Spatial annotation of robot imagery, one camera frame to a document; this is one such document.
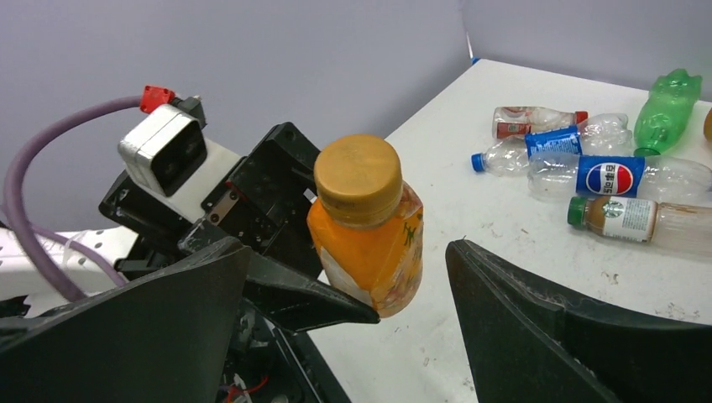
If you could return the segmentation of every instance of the green plastic bottle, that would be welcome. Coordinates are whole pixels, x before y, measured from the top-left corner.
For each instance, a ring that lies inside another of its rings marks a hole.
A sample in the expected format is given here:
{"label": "green plastic bottle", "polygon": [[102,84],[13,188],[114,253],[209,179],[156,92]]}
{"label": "green plastic bottle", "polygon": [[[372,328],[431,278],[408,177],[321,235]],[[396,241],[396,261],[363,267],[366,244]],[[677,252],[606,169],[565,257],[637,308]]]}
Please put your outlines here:
{"label": "green plastic bottle", "polygon": [[682,137],[701,95],[702,77],[690,77],[685,69],[658,77],[638,115],[635,156],[660,155],[672,148]]}

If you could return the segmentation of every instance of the starbucks logo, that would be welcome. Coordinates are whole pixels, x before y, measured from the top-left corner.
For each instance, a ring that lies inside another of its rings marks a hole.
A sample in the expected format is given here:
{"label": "starbucks logo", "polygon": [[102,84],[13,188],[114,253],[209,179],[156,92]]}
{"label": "starbucks logo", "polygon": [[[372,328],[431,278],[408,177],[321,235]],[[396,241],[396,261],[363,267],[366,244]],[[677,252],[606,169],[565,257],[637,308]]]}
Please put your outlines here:
{"label": "starbucks logo", "polygon": [[623,214],[623,204],[619,201],[609,200],[603,205],[603,215],[606,218],[616,218],[620,214]]}

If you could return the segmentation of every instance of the yellow cap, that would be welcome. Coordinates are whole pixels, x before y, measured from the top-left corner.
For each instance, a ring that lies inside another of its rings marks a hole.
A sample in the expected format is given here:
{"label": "yellow cap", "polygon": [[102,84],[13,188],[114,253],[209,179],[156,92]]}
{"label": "yellow cap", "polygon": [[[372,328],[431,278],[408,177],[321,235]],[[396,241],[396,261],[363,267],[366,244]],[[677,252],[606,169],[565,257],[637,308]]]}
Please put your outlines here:
{"label": "yellow cap", "polygon": [[380,224],[401,202],[401,160],[385,140],[355,134],[329,144],[314,164],[317,195],[334,220]]}

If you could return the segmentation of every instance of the blue bottle cap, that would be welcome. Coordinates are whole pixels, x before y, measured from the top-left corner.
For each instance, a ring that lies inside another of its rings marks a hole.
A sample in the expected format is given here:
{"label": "blue bottle cap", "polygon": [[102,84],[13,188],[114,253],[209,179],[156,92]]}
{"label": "blue bottle cap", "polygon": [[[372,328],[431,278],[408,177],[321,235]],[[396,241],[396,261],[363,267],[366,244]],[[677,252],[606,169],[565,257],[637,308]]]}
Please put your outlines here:
{"label": "blue bottle cap", "polygon": [[484,172],[484,154],[472,154],[472,169],[475,172]]}

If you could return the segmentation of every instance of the red connector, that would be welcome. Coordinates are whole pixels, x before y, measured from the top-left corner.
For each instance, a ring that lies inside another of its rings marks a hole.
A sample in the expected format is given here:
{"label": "red connector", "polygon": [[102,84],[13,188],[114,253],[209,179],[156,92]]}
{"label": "red connector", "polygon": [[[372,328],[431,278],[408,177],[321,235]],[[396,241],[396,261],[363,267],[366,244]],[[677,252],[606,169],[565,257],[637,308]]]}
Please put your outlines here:
{"label": "red connector", "polygon": [[151,113],[157,107],[173,101],[173,98],[175,98],[175,92],[168,88],[163,88],[162,86],[146,86],[144,88],[144,95],[141,97],[139,109],[141,109],[143,113]]}

